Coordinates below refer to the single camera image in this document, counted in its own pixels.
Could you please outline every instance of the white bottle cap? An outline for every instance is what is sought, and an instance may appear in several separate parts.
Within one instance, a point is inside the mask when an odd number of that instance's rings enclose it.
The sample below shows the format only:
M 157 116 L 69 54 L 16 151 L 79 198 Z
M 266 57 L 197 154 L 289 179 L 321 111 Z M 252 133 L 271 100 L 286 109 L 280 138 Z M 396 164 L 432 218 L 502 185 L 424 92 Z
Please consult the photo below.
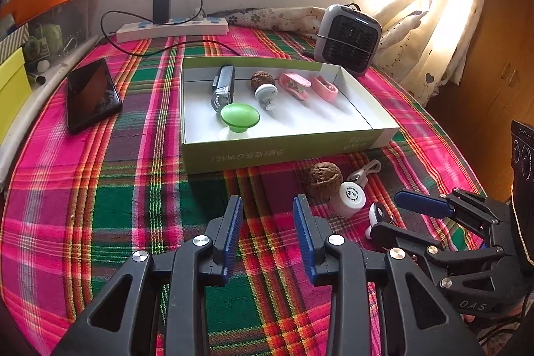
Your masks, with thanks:
M 341 184 L 339 195 L 330 198 L 330 205 L 336 215 L 348 219 L 364 207 L 365 200 L 364 189 L 352 181 L 345 181 Z
M 50 62 L 47 59 L 43 59 L 42 61 L 39 61 L 37 64 L 37 71 L 39 73 L 44 73 L 49 68 L 50 68 Z

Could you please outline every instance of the curtain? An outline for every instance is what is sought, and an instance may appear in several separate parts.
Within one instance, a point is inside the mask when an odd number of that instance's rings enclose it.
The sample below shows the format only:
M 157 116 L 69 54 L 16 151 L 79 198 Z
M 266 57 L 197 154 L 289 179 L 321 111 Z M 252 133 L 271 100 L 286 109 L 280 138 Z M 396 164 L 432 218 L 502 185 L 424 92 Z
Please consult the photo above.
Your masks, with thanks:
M 373 64 L 421 105 L 449 80 L 459 84 L 484 0 L 384 0 L 384 33 Z

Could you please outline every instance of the blue gripper pad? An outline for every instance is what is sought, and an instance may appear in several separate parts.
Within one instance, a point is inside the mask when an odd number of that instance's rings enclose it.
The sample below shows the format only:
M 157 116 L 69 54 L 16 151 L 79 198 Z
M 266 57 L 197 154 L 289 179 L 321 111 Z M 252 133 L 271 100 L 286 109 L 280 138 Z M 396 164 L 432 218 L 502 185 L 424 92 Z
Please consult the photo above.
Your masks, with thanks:
M 395 195 L 395 204 L 402 209 L 414 211 L 420 215 L 436 219 L 449 218 L 453 210 L 445 199 L 432 198 L 417 192 L 400 191 Z
M 225 280 L 228 281 L 232 276 L 234 267 L 236 265 L 236 251 L 239 242 L 239 234 L 241 233 L 241 224 L 243 223 L 243 200 L 237 199 L 237 203 L 233 210 L 232 220 L 226 235 L 224 243 L 224 261 L 223 267 L 225 269 Z
M 317 268 L 315 267 L 315 252 L 311 243 L 310 231 L 302 205 L 295 196 L 293 200 L 293 219 L 295 220 L 295 229 L 298 237 L 298 247 L 301 251 L 302 262 L 304 263 L 304 271 L 306 276 L 313 284 L 317 279 Z

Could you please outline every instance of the green box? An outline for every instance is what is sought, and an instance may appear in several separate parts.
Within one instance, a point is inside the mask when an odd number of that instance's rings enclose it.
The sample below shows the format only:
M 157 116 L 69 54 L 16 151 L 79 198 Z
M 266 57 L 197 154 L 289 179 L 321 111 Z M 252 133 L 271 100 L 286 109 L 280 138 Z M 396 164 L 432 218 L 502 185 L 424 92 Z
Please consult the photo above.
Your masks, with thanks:
M 228 138 L 228 128 L 210 105 L 213 79 L 223 65 L 236 69 L 234 102 L 250 104 L 260 112 L 260 123 L 248 130 L 249 137 Z M 328 103 L 308 88 L 308 100 L 300 102 L 277 82 L 277 109 L 267 112 L 250 87 L 250 78 L 258 70 L 276 79 L 289 72 L 308 80 L 322 75 L 339 93 Z M 181 150 L 188 174 L 380 148 L 399 130 L 382 105 L 338 65 L 260 57 L 189 57 L 182 62 L 180 90 Z

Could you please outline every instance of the keychain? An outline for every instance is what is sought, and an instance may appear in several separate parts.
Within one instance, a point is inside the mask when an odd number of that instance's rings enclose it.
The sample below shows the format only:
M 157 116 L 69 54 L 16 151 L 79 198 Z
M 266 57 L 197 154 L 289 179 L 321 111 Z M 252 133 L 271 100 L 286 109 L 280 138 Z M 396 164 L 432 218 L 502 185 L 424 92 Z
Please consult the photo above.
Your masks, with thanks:
M 382 164 L 378 160 L 373 160 L 365 165 L 363 168 L 358 169 L 347 177 L 347 181 L 352 181 L 359 185 L 362 189 L 365 188 L 369 181 L 367 176 L 369 174 L 377 174 L 382 169 Z

